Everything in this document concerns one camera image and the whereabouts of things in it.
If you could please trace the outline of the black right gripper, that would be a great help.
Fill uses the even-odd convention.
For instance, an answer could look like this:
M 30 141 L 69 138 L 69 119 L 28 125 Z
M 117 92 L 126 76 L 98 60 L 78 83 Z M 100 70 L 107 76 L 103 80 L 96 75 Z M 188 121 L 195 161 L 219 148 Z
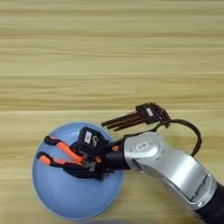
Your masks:
M 80 141 L 72 143 L 70 149 L 77 155 L 84 155 L 87 152 L 85 144 Z M 104 173 L 130 169 L 124 156 L 123 139 L 115 142 L 99 142 L 89 152 L 87 158 L 92 163 L 85 166 L 67 163 L 63 166 L 63 171 L 78 179 L 102 180 Z

